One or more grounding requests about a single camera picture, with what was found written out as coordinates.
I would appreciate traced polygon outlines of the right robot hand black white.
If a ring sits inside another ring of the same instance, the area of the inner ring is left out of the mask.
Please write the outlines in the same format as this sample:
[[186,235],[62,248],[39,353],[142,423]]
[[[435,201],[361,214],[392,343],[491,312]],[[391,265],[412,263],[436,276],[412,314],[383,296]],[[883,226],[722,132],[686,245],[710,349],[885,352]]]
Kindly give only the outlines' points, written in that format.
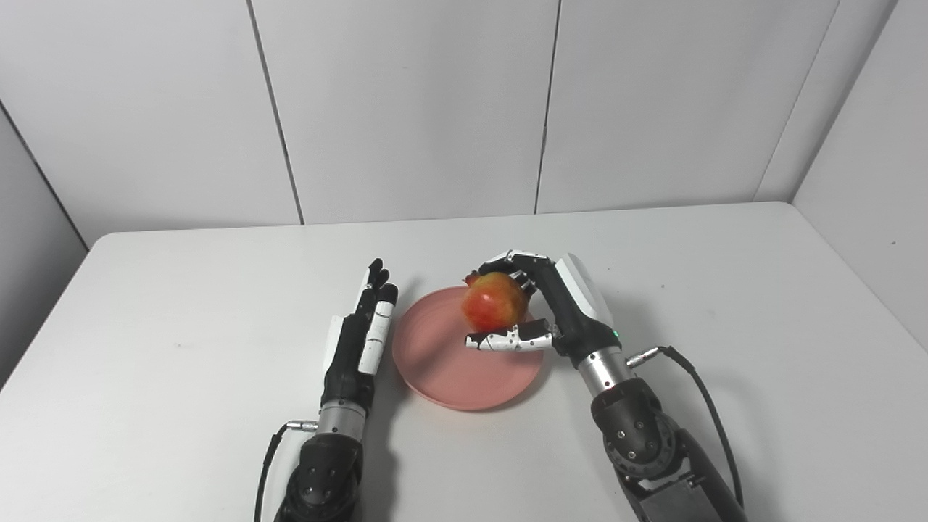
[[613,382],[629,377],[607,305],[577,257],[565,254],[553,261],[534,252],[510,250],[478,268],[481,275],[492,272],[513,278],[528,297],[540,293],[554,323],[535,320],[505,329],[475,331],[466,336],[468,348],[484,352],[553,348],[585,376]]

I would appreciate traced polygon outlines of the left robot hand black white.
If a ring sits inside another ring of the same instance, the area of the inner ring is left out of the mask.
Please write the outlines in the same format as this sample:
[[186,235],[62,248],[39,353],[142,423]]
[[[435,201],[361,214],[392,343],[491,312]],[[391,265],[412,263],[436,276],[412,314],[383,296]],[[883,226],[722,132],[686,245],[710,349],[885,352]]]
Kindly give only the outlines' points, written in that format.
[[352,403],[366,413],[373,405],[375,376],[384,356],[386,340],[399,291],[390,271],[377,257],[368,265],[354,311],[336,317],[331,361],[323,378],[320,403]]

